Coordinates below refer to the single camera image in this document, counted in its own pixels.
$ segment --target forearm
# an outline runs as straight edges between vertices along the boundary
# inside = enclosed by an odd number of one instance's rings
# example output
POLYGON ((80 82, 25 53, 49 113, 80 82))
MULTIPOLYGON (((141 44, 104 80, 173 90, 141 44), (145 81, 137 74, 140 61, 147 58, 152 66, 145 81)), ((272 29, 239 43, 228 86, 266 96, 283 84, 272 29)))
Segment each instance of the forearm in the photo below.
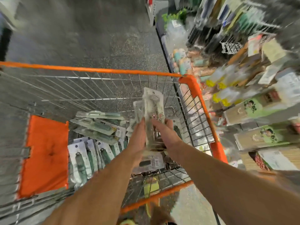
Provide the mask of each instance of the forearm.
POLYGON ((57 208, 44 225, 115 225, 135 159, 136 155, 130 153, 130 148, 124 150, 57 208))
POLYGON ((293 193, 185 143, 169 151, 227 225, 295 224, 299 219, 300 200, 293 193))

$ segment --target concrete floor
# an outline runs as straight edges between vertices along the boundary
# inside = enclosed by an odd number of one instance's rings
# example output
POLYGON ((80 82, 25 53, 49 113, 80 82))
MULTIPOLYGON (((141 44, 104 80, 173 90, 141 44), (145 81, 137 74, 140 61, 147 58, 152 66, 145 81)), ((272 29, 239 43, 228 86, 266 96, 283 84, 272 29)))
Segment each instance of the concrete floor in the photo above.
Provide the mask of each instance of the concrete floor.
MULTIPOLYGON (((20 29, 11 37, 7 61, 168 72, 144 0, 23 0, 23 5, 20 29)), ((0 120, 7 127, 0 132, 3 148, 23 145, 27 113, 22 107, 28 103, 25 99, 16 103, 15 98, 7 93, 0 100, 0 120)), ((0 200, 12 199, 6 195, 0 200)), ((162 199, 162 204, 178 224, 216 224, 210 204, 194 185, 162 199)), ((21 223, 40 223, 53 208, 21 223)), ((138 211, 140 224, 148 224, 143 208, 138 211)))

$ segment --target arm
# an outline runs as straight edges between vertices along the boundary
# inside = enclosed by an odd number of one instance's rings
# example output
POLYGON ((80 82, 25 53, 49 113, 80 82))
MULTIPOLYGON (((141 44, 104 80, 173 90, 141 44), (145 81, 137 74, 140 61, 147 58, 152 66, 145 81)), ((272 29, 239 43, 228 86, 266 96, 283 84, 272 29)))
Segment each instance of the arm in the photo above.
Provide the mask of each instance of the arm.
POLYGON ((141 161, 144 145, 143 119, 136 125, 127 148, 73 196, 67 198, 43 225, 115 225, 132 169, 141 161))
POLYGON ((226 225, 299 223, 298 196, 184 143, 172 122, 152 122, 170 157, 182 165, 226 225))

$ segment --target metal wire basket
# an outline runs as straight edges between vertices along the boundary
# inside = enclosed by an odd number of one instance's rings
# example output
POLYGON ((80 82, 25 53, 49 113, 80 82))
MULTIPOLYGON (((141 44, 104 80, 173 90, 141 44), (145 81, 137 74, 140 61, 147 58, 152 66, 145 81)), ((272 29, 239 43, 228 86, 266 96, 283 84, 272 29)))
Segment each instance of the metal wire basket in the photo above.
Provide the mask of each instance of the metal wire basket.
MULTIPOLYGON (((0 78, 3 82, 0 91, 5 95, 2 96, 2 101, 9 100, 10 105, 18 109, 61 122, 73 118, 77 111, 122 112, 126 117, 133 117, 133 101, 141 99, 143 88, 159 90, 164 94, 166 117, 180 120, 184 141, 198 150, 227 162, 205 107, 199 84, 191 75, 13 62, 0 62, 0 64, 4 68, 0 78)), ((17 157, 17 164, 21 166, 24 157, 21 152, 24 154, 24 148, 16 150, 9 157, 4 155, 0 159, 3 161, 17 157)), ((16 200, 16 192, 20 187, 19 180, 22 178, 20 168, 9 175, 16 177, 17 182, 8 182, 7 185, 14 185, 16 191, 10 193, 14 197, 2 200, 0 221, 11 216, 15 217, 11 223, 3 224, 28 221, 37 213, 54 207, 73 194, 73 189, 69 187, 68 190, 49 192, 47 197, 35 195, 16 200), (38 202, 43 206, 36 207, 38 202), (22 216, 21 212, 26 210, 28 213, 22 216)), ((179 191, 192 183, 180 166, 169 166, 156 172, 132 176, 121 213, 179 191)))

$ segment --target hand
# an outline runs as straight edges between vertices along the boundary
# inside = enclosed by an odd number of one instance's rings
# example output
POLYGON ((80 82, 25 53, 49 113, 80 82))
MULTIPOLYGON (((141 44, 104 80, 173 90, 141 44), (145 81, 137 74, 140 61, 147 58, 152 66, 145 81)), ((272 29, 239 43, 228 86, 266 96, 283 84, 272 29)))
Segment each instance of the hand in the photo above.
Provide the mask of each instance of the hand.
POLYGON ((167 151, 169 152, 174 145, 182 143, 183 141, 177 135, 177 133, 173 130, 173 122, 172 120, 165 119, 165 125, 158 121, 155 118, 152 118, 152 124, 156 127, 156 129, 160 132, 161 138, 165 146, 167 147, 167 151))
POLYGON ((145 149, 146 143, 146 129, 145 129, 145 118, 142 118, 141 122, 138 123, 130 137, 130 141, 125 151, 128 151, 133 155, 133 167, 139 165, 142 159, 142 152, 145 149))

